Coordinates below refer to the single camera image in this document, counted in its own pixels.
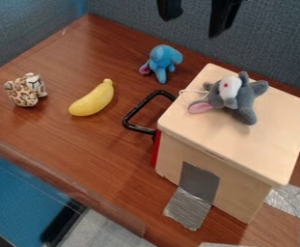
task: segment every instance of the yellow banana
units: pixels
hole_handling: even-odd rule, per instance
[[[87,95],[77,99],[68,109],[73,116],[89,116],[102,110],[114,95],[113,81],[104,79]]]

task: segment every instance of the gray plush donkey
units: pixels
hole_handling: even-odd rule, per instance
[[[253,109],[254,100],[268,90],[268,83],[250,83],[248,73],[242,71],[238,77],[228,76],[214,84],[205,82],[204,88],[209,91],[207,97],[193,101],[188,107],[190,113],[226,107],[237,120],[253,125],[258,121]]]

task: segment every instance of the wooden table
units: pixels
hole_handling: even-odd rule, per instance
[[[93,191],[131,213],[145,223],[145,238],[158,246],[191,247],[202,241],[299,246],[300,221],[270,206],[263,206],[248,226],[214,208],[195,233],[162,215],[176,186],[150,166],[151,138],[123,128],[123,116],[156,89],[176,95],[207,63],[239,69],[174,45],[184,62],[167,85],[160,85],[153,75],[138,72],[150,50],[160,43],[169,44],[90,15],[0,68],[0,141],[27,156],[15,156],[4,146],[0,146],[1,154],[88,206],[99,205],[89,193]],[[5,81],[28,71],[41,74],[49,93],[34,109],[14,106],[3,90]],[[69,115],[68,106],[105,77],[114,81],[113,102],[91,117]],[[300,96],[299,90],[285,84],[270,81],[270,85]],[[155,127],[169,103],[165,99],[152,102],[134,121]],[[300,157],[291,183],[300,186]]]

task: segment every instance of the gray tape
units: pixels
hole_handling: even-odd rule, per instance
[[[212,205],[219,185],[219,178],[209,171],[183,162],[179,186]]]
[[[232,245],[221,243],[202,243],[199,247],[247,247],[245,245]]]
[[[300,188],[287,185],[280,189],[272,189],[265,203],[283,212],[300,218]]]
[[[204,199],[195,197],[179,187],[163,214],[194,232],[201,227],[210,208],[211,204]]]
[[[183,162],[179,188],[163,214],[196,231],[211,209],[218,185],[217,176]]]

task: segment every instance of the blue wall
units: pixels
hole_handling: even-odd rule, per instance
[[[89,0],[89,12],[300,88],[300,1],[244,1],[233,27],[207,37],[211,0],[182,0],[165,22],[155,0]]]
[[[86,11],[86,0],[0,0],[0,67]]]

